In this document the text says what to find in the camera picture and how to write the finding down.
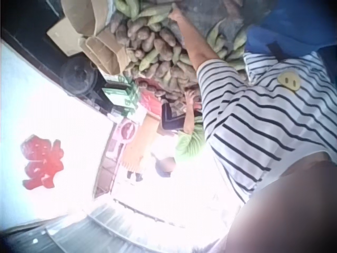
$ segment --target person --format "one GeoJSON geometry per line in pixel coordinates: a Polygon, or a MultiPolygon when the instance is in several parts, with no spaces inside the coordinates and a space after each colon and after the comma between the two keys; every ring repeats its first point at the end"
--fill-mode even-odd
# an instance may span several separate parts
{"type": "Polygon", "coordinates": [[[199,155],[205,144],[202,125],[202,113],[195,110],[195,90],[185,91],[186,113],[173,117],[169,100],[161,98],[162,102],[162,127],[164,130],[178,131],[178,141],[173,157],[155,158],[155,168],[161,177],[169,178],[176,168],[177,162],[189,161],[199,155]]]}
{"type": "Polygon", "coordinates": [[[259,53],[248,32],[247,85],[176,6],[169,18],[197,71],[206,144],[242,205],[282,176],[337,162],[337,91],[317,52],[292,57],[276,38],[277,55],[259,53]]]}

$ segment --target open cardboard box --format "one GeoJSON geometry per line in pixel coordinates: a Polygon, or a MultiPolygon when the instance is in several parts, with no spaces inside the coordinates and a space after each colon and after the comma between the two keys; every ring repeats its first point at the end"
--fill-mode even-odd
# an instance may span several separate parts
{"type": "Polygon", "coordinates": [[[122,73],[129,64],[125,48],[119,45],[107,25],[115,12],[113,0],[61,0],[65,16],[86,37],[79,46],[97,67],[109,75],[122,73]]]}

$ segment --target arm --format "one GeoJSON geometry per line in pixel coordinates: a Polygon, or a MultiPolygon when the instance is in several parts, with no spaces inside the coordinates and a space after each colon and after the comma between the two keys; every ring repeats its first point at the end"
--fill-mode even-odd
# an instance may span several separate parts
{"type": "Polygon", "coordinates": [[[169,18],[178,23],[179,29],[184,37],[187,53],[196,71],[205,61],[219,59],[218,55],[208,45],[206,39],[176,6],[173,7],[169,18]]]}
{"type": "Polygon", "coordinates": [[[184,133],[192,134],[194,131],[194,109],[193,109],[193,99],[195,97],[194,91],[186,91],[186,117],[184,122],[184,133]]]}

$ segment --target white wall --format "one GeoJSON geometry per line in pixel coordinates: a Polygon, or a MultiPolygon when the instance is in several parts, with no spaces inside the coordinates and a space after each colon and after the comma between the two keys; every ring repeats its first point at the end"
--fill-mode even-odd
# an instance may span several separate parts
{"type": "Polygon", "coordinates": [[[53,218],[90,201],[112,127],[2,43],[0,229],[53,218]],[[32,134],[61,140],[64,170],[53,189],[22,186],[28,161],[20,145],[32,134]]]}

